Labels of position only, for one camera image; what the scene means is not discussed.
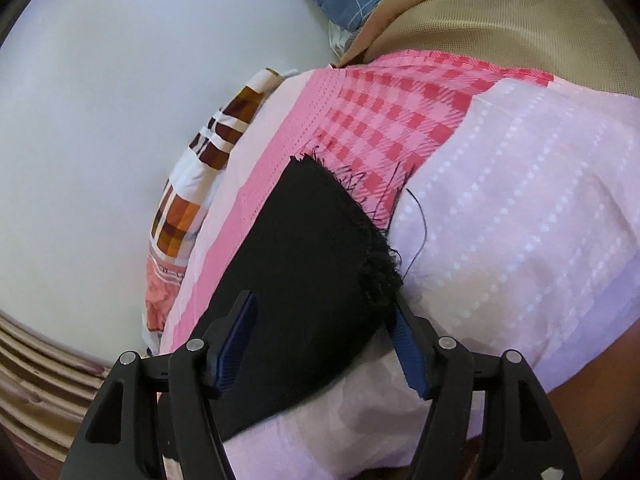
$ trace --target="pink plaid fabric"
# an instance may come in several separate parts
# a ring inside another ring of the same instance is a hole
[[[302,153],[313,153],[379,228],[398,190],[464,119],[474,95],[505,77],[553,76],[443,52],[407,51],[346,69],[338,98]]]

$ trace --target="orange and brown plaid fabric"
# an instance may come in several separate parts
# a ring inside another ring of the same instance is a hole
[[[262,103],[283,80],[269,68],[258,72],[196,134],[171,172],[151,227],[145,298],[149,330],[164,328],[218,187],[216,176]]]

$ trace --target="tan textured fabric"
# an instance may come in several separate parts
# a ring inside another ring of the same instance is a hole
[[[345,54],[443,50],[640,96],[640,61],[602,0],[383,0]]]

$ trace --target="blue rubber tip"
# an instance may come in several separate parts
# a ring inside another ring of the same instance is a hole
[[[427,357],[420,352],[400,310],[396,309],[396,322],[387,325],[386,328],[394,344],[406,383],[421,399],[427,398],[431,389],[426,376]]]
[[[253,294],[249,294],[229,332],[216,365],[215,387],[219,392],[226,392],[236,384],[242,356],[249,345],[252,331],[258,318],[258,304]]]

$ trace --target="white table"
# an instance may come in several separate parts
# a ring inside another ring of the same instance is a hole
[[[108,362],[143,349],[172,165],[260,68],[333,60],[311,0],[33,0],[0,49],[0,310]]]

